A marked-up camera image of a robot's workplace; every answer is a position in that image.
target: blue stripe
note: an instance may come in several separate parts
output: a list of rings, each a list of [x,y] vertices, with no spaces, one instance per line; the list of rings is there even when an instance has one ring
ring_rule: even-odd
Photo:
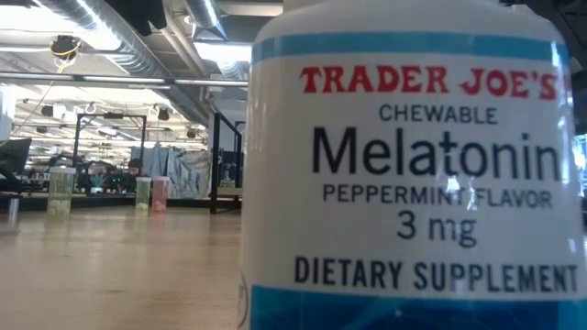
[[[253,286],[250,329],[585,330],[587,302],[457,301]]]
[[[565,45],[533,38],[446,32],[339,32],[269,38],[253,46],[252,64],[286,56],[433,53],[567,64]]]

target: clear glass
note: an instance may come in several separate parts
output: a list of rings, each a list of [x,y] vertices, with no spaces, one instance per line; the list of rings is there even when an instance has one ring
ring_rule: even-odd
[[[149,198],[150,198],[150,181],[139,181],[137,180],[137,192],[136,192],[135,207],[138,210],[149,209]]]
[[[49,201],[47,213],[49,215],[69,215],[72,209],[72,190],[75,174],[56,172],[50,174]]]
[[[153,211],[165,212],[167,210],[168,180],[153,179]]]

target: white plastic bottle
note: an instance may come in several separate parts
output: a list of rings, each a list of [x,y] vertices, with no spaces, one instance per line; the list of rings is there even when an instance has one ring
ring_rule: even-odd
[[[549,22],[487,0],[273,19],[253,48],[239,326],[585,329],[568,58]]]

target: bottle label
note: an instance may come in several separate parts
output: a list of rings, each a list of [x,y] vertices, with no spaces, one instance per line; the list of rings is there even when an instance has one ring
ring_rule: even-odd
[[[256,44],[243,326],[584,328],[567,58],[459,33]]]

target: plastic cup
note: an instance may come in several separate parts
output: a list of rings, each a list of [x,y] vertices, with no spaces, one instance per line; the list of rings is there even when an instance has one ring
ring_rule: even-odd
[[[135,207],[137,210],[148,210],[150,198],[150,178],[137,178]]]
[[[49,215],[69,215],[72,210],[72,192],[75,169],[52,167],[49,169]]]
[[[169,177],[153,178],[153,212],[165,212],[167,210],[167,187]]]

